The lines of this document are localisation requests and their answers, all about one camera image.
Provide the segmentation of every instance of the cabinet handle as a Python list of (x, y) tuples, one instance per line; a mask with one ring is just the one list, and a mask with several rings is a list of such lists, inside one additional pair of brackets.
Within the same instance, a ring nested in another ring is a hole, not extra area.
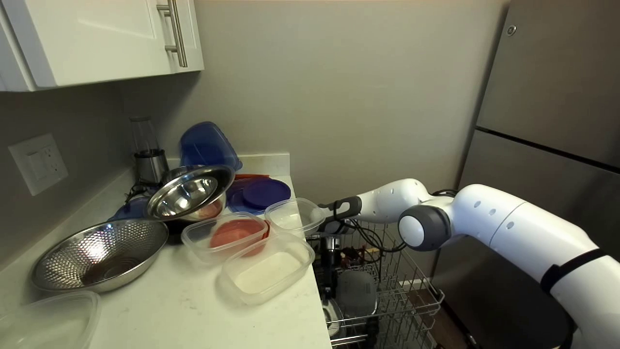
[(173, 22), (175, 44), (167, 44), (167, 49), (177, 51), (180, 67), (188, 67), (188, 55), (186, 55), (186, 46), (182, 42), (177, 0), (169, 0), (169, 3), (159, 3), (157, 9), (163, 15), (171, 17), (171, 22)]

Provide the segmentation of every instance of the wall outlet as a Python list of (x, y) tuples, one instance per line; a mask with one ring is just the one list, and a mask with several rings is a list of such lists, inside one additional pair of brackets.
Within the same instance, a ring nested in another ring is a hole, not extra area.
[(51, 133), (8, 146), (31, 195), (55, 185), (68, 176), (62, 154)]

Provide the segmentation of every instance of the white robotic arm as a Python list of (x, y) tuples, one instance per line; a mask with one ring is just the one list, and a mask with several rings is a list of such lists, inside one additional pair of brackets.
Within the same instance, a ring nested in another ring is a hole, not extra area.
[(473, 183), (456, 197), (430, 195), (419, 179), (397, 179), (347, 199), (361, 220), (397, 220), (417, 249), (469, 234), (529, 272), (578, 323), (574, 344), (620, 344), (620, 263), (578, 224), (521, 197)]

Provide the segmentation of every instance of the stainless steel bowl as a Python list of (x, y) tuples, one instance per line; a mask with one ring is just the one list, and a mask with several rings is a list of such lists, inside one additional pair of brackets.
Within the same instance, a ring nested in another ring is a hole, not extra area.
[(151, 195), (149, 212), (163, 220), (190, 214), (229, 189), (233, 174), (229, 166), (182, 170)]
[(217, 195), (206, 205), (200, 205), (196, 210), (179, 216), (179, 220), (204, 220), (217, 216), (227, 207), (227, 193)]
[(107, 292), (146, 272), (167, 238), (167, 226), (157, 218), (93, 224), (45, 251), (35, 265), (33, 282), (47, 292)]

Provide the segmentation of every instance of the stainless steel refrigerator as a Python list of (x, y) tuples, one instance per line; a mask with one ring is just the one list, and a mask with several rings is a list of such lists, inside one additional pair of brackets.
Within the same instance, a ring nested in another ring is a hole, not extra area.
[[(521, 195), (620, 247), (618, 0), (510, 3), (459, 185), (471, 181)], [(570, 342), (570, 315), (473, 238), (440, 249), (434, 282), (481, 346)]]

